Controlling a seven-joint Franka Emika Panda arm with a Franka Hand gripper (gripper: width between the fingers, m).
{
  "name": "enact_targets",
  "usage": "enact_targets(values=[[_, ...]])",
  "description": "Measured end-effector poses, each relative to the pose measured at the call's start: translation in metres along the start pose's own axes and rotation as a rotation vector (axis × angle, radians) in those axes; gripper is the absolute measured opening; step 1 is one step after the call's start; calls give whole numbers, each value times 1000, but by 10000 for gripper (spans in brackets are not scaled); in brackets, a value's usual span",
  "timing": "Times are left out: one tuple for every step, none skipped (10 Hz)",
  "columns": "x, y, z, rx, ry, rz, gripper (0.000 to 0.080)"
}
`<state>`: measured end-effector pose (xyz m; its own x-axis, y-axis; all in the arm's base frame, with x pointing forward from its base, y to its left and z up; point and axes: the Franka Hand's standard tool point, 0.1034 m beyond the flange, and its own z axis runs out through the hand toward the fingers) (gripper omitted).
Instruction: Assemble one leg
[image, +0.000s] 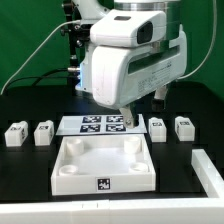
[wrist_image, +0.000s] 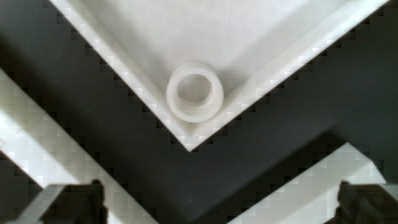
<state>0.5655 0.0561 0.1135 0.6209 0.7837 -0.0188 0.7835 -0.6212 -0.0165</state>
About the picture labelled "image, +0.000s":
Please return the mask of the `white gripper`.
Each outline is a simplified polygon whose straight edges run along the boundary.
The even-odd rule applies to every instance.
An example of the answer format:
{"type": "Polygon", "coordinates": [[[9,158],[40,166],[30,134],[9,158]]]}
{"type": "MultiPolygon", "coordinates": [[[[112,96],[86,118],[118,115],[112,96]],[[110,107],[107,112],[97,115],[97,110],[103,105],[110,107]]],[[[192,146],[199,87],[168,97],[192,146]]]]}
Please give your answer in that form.
{"type": "Polygon", "coordinates": [[[124,126],[135,128],[138,115],[129,103],[157,89],[152,107],[155,111],[163,110],[168,91],[163,85],[182,76],[186,65],[187,40],[182,26],[179,36],[160,53],[154,53],[150,44],[136,48],[97,45],[92,54],[93,98],[103,107],[122,107],[124,126]]]}

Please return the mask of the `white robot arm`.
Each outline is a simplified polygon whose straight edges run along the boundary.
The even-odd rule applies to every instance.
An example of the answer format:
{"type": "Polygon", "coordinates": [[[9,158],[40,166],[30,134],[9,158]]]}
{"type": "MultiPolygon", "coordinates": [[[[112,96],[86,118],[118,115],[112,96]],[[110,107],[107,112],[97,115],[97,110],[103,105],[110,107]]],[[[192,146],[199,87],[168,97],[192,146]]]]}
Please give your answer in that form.
{"type": "Polygon", "coordinates": [[[184,75],[187,39],[180,23],[181,0],[72,0],[90,27],[78,89],[118,110],[127,128],[138,125],[134,102],[184,75]]]}

